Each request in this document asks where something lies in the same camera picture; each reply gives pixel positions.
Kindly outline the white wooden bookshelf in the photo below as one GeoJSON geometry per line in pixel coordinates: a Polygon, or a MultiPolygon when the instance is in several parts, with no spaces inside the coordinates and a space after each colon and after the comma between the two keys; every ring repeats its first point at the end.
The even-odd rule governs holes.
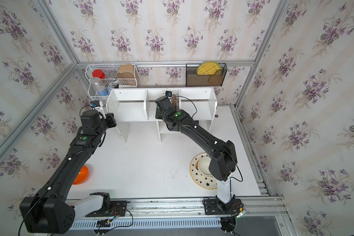
{"type": "Polygon", "coordinates": [[[126,143],[131,122],[156,124],[158,138],[171,133],[162,120],[155,118],[155,100],[170,91],[177,100],[177,108],[188,112],[199,125],[210,132],[217,111],[218,101],[212,87],[192,88],[117,88],[110,92],[106,106],[114,114],[117,131],[126,143]]]}

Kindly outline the brown striped cloth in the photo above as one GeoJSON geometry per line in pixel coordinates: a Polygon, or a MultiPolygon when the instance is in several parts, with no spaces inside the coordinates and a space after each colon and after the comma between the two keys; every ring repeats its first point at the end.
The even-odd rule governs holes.
{"type": "Polygon", "coordinates": [[[179,109],[179,99],[176,97],[176,96],[173,96],[171,99],[170,99],[172,105],[176,108],[176,110],[179,109]]]}

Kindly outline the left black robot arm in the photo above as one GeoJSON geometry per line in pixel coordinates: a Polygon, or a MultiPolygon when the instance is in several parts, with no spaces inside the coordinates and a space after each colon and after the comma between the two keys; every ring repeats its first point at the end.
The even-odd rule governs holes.
{"type": "Polygon", "coordinates": [[[102,145],[107,129],[116,127],[114,114],[91,109],[81,115],[82,125],[68,149],[65,159],[32,197],[19,205],[22,225],[29,233],[64,234],[76,216],[74,207],[66,203],[67,195],[86,161],[102,145]]]}

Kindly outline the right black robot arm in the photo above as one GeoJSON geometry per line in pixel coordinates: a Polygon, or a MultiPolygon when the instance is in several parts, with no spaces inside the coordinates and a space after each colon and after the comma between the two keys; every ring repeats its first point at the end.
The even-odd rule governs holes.
{"type": "Polygon", "coordinates": [[[228,209],[236,198],[230,187],[230,178],[238,168],[235,145],[211,135],[185,110],[177,110],[169,97],[162,96],[156,99],[155,104],[156,119],[163,120],[168,130],[186,135],[207,153],[211,159],[208,170],[217,180],[217,205],[228,209]]]}

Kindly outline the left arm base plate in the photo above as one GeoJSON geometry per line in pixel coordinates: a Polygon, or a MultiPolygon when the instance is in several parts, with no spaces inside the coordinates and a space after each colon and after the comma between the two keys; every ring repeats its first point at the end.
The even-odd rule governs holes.
{"type": "Polygon", "coordinates": [[[128,201],[111,201],[111,205],[106,208],[94,211],[86,217],[123,217],[126,213],[128,201]]]}

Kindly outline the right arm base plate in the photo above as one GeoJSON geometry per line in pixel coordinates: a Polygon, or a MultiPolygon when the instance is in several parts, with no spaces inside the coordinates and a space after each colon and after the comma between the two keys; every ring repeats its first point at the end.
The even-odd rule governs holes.
{"type": "Polygon", "coordinates": [[[205,215],[238,215],[244,210],[241,199],[233,196],[228,203],[223,203],[217,197],[203,198],[202,204],[205,215]]]}

